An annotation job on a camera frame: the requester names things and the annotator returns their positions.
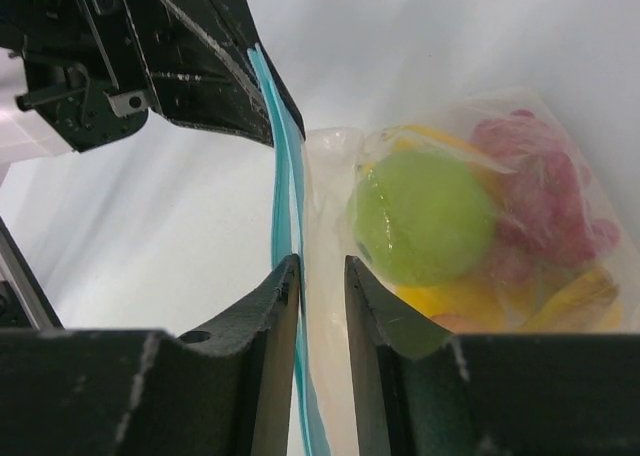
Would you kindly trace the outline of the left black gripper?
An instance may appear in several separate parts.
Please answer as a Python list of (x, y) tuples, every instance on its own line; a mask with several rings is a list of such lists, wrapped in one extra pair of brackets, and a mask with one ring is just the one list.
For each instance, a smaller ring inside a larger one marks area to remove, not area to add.
[(1, 0), (1, 46), (23, 62), (15, 103), (76, 152), (143, 128), (155, 111), (192, 129), (270, 146), (231, 99), (231, 76), (195, 22), (203, 0)]

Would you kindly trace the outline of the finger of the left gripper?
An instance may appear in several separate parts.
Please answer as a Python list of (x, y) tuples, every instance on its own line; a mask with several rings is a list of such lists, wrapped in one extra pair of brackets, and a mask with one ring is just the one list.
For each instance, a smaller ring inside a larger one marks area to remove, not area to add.
[(247, 120), (269, 124), (265, 97), (249, 58), (251, 50), (259, 49), (285, 108), (297, 128), (304, 131), (302, 114), (262, 43), (248, 1), (203, 0), (203, 9), (206, 14), (197, 16), (195, 22), (206, 34), (216, 59), (229, 71), (231, 87), (236, 92), (231, 99), (245, 106)]

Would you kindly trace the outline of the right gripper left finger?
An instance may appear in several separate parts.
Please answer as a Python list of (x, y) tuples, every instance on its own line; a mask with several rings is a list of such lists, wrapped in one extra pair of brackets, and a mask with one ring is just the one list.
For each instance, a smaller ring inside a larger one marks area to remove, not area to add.
[(300, 263), (199, 327), (35, 330), (1, 320), (5, 455), (283, 455)]

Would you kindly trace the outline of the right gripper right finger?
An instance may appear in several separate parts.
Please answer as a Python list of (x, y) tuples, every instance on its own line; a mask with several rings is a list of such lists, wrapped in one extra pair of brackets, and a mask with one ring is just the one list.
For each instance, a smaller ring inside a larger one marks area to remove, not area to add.
[(344, 266), (363, 455), (635, 455), (635, 335), (454, 335)]

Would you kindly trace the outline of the clear zip top bag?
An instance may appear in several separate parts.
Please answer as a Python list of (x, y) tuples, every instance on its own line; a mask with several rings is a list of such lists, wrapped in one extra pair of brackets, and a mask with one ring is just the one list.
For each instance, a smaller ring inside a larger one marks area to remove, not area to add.
[(301, 257), (305, 452), (635, 453), (614, 353), (639, 339), (639, 253), (538, 95), (305, 134), (248, 57), (274, 135), (272, 254)]

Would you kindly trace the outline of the green fake apple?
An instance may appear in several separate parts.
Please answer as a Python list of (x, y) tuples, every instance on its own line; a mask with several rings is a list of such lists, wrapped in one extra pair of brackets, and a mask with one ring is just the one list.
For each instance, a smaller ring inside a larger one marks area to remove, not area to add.
[(453, 280), (491, 248), (494, 203), (462, 161), (403, 150), (373, 164), (347, 203), (354, 243), (373, 271), (399, 286)]

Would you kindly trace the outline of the orange fake fruit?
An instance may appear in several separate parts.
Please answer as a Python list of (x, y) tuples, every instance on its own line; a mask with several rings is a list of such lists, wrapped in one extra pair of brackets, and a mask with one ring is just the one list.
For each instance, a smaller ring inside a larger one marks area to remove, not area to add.
[(456, 314), (434, 315), (431, 320), (452, 333), (481, 333), (485, 331), (485, 328), (479, 323)]

